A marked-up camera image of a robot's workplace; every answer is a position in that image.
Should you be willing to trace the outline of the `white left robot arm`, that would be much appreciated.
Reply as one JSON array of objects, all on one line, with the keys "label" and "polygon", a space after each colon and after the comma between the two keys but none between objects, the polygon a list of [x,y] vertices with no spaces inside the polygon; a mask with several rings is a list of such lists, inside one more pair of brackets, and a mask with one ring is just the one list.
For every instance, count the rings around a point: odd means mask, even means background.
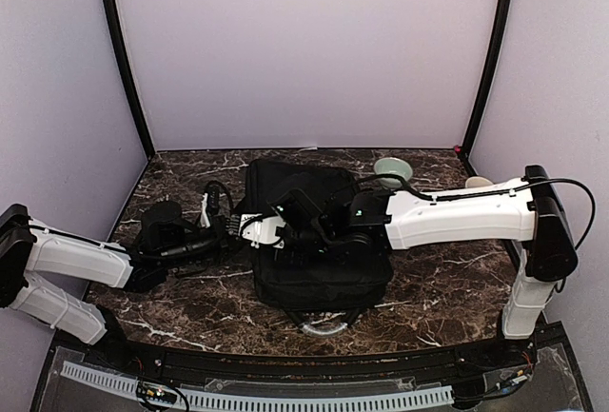
[{"label": "white left robot arm", "polygon": [[88,304],[44,278],[54,273],[142,293],[162,284],[171,269],[209,265],[238,245],[217,209],[199,221],[184,218],[172,201],[141,216],[133,245],[105,243],[62,232],[13,204],[1,215],[1,305],[24,312],[93,348],[114,370],[134,362],[134,350],[113,313]]}]

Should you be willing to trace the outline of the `right black corner post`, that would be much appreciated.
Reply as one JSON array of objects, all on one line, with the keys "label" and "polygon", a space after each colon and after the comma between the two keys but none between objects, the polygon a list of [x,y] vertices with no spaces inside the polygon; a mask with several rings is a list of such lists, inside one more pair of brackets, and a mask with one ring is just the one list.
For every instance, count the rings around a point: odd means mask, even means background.
[{"label": "right black corner post", "polygon": [[510,6],[511,0],[497,0],[481,79],[461,144],[461,155],[466,157],[471,154],[481,128],[482,118],[500,59]]}]

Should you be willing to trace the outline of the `pale green ceramic bowl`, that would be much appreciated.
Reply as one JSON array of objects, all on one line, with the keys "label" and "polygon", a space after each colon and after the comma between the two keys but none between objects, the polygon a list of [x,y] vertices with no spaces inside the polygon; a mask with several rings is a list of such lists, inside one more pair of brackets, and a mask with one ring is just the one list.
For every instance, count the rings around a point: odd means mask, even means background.
[{"label": "pale green ceramic bowl", "polygon": [[387,189],[401,189],[403,187],[400,179],[389,178],[388,175],[400,176],[407,183],[413,177],[413,169],[405,160],[396,157],[383,157],[377,160],[373,166],[376,175],[382,175],[380,184]]}]

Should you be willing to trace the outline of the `black student bag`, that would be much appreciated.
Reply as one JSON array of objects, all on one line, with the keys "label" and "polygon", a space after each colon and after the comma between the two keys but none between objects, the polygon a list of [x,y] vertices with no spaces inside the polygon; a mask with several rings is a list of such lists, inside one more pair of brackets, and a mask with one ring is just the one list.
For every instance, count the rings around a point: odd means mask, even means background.
[{"label": "black student bag", "polygon": [[280,249],[251,248],[258,299],[282,310],[304,333],[332,337],[378,304],[393,277],[386,227],[394,193],[364,188],[341,167],[314,167],[256,159],[246,171],[245,197],[235,217],[279,216],[294,229],[315,227],[323,234],[357,231],[371,237],[371,256],[362,263],[280,267]]}]

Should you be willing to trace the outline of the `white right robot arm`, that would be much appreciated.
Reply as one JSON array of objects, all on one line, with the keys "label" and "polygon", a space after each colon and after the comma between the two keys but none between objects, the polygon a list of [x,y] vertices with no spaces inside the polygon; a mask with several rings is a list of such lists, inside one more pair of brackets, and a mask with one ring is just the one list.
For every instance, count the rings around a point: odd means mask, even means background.
[{"label": "white right robot arm", "polygon": [[362,189],[344,203],[335,190],[322,200],[290,189],[273,204],[285,225],[286,249],[318,257],[355,260],[420,245],[498,239],[522,244],[524,256],[501,312],[497,337],[463,361],[505,368],[527,359],[537,320],[557,286],[575,271],[574,242],[558,179],[541,166],[521,178],[479,188],[420,192],[406,181],[395,189]]}]

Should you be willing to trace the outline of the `small circuit board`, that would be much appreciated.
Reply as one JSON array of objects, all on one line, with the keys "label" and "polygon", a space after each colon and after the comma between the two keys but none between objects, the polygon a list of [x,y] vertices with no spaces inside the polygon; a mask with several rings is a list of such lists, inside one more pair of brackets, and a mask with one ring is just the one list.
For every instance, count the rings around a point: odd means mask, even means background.
[{"label": "small circuit board", "polygon": [[154,404],[175,404],[179,396],[172,390],[165,388],[157,383],[142,382],[136,386],[136,396],[138,399]]}]

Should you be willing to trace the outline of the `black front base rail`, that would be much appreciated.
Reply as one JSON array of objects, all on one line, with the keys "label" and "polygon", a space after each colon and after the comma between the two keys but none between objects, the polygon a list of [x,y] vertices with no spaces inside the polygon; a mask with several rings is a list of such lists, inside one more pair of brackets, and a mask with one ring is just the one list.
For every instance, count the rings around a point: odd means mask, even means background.
[{"label": "black front base rail", "polygon": [[254,383],[355,383],[412,379],[423,383],[475,382],[485,374],[545,360],[568,365],[572,354],[562,324],[538,327],[524,343],[488,339],[387,354],[271,357],[208,353],[129,343],[133,358],[122,373],[172,386],[204,385],[214,379]]}]

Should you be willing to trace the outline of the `black corner post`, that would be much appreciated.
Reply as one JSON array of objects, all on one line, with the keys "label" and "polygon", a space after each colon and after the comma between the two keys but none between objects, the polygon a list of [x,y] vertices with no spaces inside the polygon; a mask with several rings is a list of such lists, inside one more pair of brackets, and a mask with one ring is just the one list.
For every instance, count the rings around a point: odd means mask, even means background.
[{"label": "black corner post", "polygon": [[119,17],[118,3],[117,0],[102,0],[102,3],[110,42],[123,90],[128,102],[129,112],[145,156],[148,160],[151,160],[155,156],[156,150],[147,126],[144,110],[129,61],[128,49],[122,30],[121,19]]},{"label": "black corner post", "polygon": [[482,118],[500,59],[510,6],[511,0],[497,0],[481,79],[461,144],[461,155],[466,157],[471,154],[481,128]]}]

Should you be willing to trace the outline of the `left black corner post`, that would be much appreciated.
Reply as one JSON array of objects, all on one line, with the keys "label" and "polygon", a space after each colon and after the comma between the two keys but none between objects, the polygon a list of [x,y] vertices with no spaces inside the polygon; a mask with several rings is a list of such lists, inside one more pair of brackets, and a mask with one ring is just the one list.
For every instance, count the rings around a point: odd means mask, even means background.
[{"label": "left black corner post", "polygon": [[155,156],[156,150],[147,126],[144,110],[129,61],[128,49],[122,30],[121,19],[119,17],[118,3],[117,0],[102,0],[102,3],[110,42],[123,90],[128,102],[129,112],[145,156],[148,160],[151,160]]}]

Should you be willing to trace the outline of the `beige ceramic mug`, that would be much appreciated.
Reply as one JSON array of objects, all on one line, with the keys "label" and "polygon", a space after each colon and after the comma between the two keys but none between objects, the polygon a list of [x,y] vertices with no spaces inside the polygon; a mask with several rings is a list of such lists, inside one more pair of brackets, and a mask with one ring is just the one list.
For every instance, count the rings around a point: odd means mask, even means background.
[{"label": "beige ceramic mug", "polygon": [[465,188],[481,188],[492,186],[494,183],[489,179],[482,176],[471,176],[469,177],[464,184]]}]

